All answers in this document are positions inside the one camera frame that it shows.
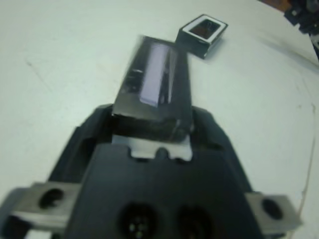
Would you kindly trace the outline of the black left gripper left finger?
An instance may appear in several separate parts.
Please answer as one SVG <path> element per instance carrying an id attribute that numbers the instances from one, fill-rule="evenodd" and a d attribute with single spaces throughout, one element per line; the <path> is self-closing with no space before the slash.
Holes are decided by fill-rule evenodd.
<path id="1" fill-rule="evenodd" d="M 49 181 L 65 183 L 82 181 L 97 144 L 112 141 L 114 126 L 112 107 L 112 104 L 97 107 L 80 126 L 75 128 L 48 177 Z"/>

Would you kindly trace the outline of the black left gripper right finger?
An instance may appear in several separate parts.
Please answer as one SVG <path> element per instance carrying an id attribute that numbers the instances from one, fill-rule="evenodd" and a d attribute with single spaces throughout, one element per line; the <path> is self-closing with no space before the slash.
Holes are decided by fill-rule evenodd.
<path id="1" fill-rule="evenodd" d="M 249 179 L 245 174 L 231 140 L 215 121 L 213 115 L 205 109 L 193 106 L 192 116 L 193 131 L 190 136 L 192 147 L 222 152 L 241 190 L 243 192 L 252 192 Z"/>

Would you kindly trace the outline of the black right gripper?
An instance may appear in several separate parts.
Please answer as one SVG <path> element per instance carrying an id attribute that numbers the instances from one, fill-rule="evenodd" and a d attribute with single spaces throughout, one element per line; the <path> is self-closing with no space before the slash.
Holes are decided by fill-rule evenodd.
<path id="1" fill-rule="evenodd" d="M 299 25 L 303 34 L 319 33 L 319 1 L 318 0 L 289 0 L 290 7 L 284 17 L 293 25 Z"/>

